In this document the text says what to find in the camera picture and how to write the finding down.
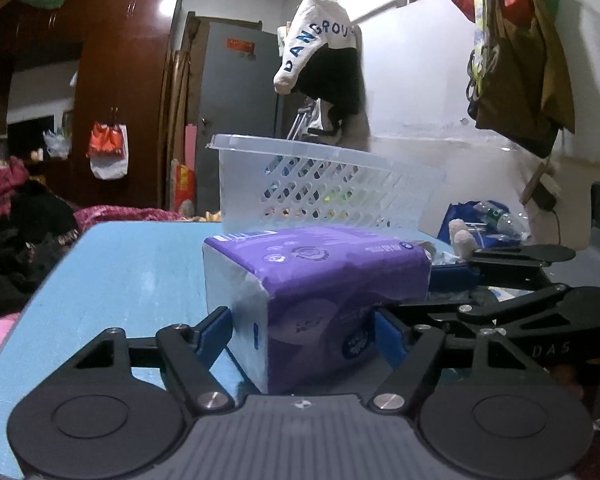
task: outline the tissue pack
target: tissue pack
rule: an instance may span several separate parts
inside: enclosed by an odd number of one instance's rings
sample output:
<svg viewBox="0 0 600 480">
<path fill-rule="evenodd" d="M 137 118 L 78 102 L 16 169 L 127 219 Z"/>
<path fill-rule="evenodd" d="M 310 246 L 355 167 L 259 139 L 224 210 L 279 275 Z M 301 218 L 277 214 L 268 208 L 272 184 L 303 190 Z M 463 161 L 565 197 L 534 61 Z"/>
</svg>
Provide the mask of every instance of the tissue pack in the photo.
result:
<svg viewBox="0 0 600 480">
<path fill-rule="evenodd" d="M 429 285 L 422 248 L 344 226 L 218 235 L 203 260 L 207 309 L 231 309 L 229 350 L 265 394 L 369 357 L 371 309 Z"/>
</svg>

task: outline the blue table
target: blue table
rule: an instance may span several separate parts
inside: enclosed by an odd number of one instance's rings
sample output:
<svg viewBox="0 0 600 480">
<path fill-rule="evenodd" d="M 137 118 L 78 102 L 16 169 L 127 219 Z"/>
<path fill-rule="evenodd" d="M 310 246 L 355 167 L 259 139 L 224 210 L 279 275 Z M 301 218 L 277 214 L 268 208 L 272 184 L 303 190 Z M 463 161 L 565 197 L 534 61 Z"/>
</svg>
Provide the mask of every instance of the blue table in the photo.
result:
<svg viewBox="0 0 600 480">
<path fill-rule="evenodd" d="M 30 300 L 0 352 L 0 478 L 22 478 L 6 438 L 14 405 L 103 329 L 120 326 L 128 337 L 146 337 L 206 316 L 202 243 L 220 232 L 220 224 L 109 222 L 78 241 Z M 433 240 L 418 231 L 401 234 Z M 252 388 L 226 352 L 211 371 L 234 397 Z M 371 393 L 389 371 L 383 362 L 371 362 L 312 392 Z M 158 370 L 133 373 L 162 384 Z"/>
</svg>

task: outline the red sticker on door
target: red sticker on door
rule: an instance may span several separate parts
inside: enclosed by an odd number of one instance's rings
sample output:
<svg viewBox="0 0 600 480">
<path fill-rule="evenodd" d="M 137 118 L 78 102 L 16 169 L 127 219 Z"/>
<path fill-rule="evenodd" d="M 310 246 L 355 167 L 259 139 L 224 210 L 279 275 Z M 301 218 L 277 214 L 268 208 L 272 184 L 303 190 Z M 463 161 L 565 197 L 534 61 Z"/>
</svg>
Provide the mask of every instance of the red sticker on door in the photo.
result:
<svg viewBox="0 0 600 480">
<path fill-rule="evenodd" d="M 247 54 L 253 54 L 256 48 L 255 43 L 251 41 L 236 40 L 235 38 L 227 38 L 226 47 L 229 50 L 237 50 L 238 52 L 245 52 Z"/>
</svg>

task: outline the plastic basket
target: plastic basket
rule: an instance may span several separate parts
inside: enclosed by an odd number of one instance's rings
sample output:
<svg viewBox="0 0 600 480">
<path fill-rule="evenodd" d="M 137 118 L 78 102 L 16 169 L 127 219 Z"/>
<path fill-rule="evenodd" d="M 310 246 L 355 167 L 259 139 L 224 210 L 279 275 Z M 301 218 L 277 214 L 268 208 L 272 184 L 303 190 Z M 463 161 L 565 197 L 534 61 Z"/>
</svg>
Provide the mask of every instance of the plastic basket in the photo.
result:
<svg viewBox="0 0 600 480">
<path fill-rule="evenodd" d="M 216 135 L 226 232 L 339 223 L 417 229 L 444 178 L 429 166 L 294 140 Z"/>
</svg>

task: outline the gray door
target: gray door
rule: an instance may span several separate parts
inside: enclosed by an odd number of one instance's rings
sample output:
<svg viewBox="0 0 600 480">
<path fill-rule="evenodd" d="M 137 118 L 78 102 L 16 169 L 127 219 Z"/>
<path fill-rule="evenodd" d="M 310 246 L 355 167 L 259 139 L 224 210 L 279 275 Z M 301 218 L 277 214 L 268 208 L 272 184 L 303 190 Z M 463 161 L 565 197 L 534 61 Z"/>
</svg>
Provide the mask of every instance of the gray door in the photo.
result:
<svg viewBox="0 0 600 480">
<path fill-rule="evenodd" d="M 241 51 L 252 45 L 252 54 Z M 278 113 L 273 76 L 279 68 L 275 35 L 210 24 L 196 139 L 197 214 L 220 209 L 218 152 L 206 147 L 213 134 L 276 136 L 282 108 Z"/>
</svg>

